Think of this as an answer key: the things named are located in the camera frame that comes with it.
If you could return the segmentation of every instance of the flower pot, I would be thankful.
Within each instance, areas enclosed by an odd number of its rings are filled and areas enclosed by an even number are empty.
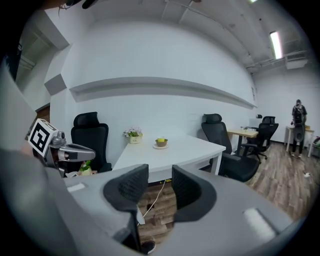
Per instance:
[[[81,171],[81,176],[89,176],[91,175],[91,171],[92,171],[91,168]]]
[[[129,143],[130,144],[138,144],[141,142],[142,136],[137,136],[137,137],[129,137]]]

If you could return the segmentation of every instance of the shoe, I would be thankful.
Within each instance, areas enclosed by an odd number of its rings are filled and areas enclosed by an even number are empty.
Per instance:
[[[143,253],[150,254],[156,249],[156,242],[155,241],[146,241],[142,243],[141,250]]]

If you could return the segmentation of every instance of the air conditioner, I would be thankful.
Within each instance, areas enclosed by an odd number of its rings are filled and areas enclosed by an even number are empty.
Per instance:
[[[295,53],[285,57],[285,66],[287,70],[303,68],[308,63],[306,54]]]

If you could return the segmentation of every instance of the potted plant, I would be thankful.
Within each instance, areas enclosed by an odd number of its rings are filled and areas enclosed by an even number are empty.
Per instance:
[[[83,161],[83,163],[81,164],[81,167],[80,167],[80,173],[81,173],[81,176],[89,176],[91,175],[91,167],[90,167],[90,163],[91,163],[91,160],[88,160],[88,161]]]
[[[125,137],[129,137],[130,144],[138,144],[142,139],[142,132],[140,127],[132,127],[123,132]]]

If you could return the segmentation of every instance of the white desk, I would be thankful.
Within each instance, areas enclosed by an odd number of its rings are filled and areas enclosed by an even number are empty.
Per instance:
[[[289,130],[289,132],[288,132],[288,139],[287,139],[287,141],[284,141],[284,145],[287,144],[287,145],[286,145],[286,152],[288,152],[288,150],[289,150],[289,145],[290,145],[290,141],[291,141],[291,135],[292,135],[292,131],[293,131],[294,127],[293,127],[293,126],[286,126],[285,128]],[[314,130],[310,130],[310,129],[305,129],[305,133],[311,133],[311,138],[310,138],[310,141],[309,141],[309,143],[308,143],[308,144],[310,144],[309,152],[308,152],[308,158],[309,158],[310,155],[311,155],[312,143],[313,143],[313,141],[314,141],[313,138],[314,138],[314,133],[315,133],[315,131],[314,131]]]
[[[168,137],[168,148],[155,149],[155,139],[142,138],[139,144],[128,144],[112,171],[138,165],[149,165],[148,182],[158,182],[172,177],[172,165],[198,164],[213,158],[211,172],[218,175],[225,146],[196,137],[181,135]]]

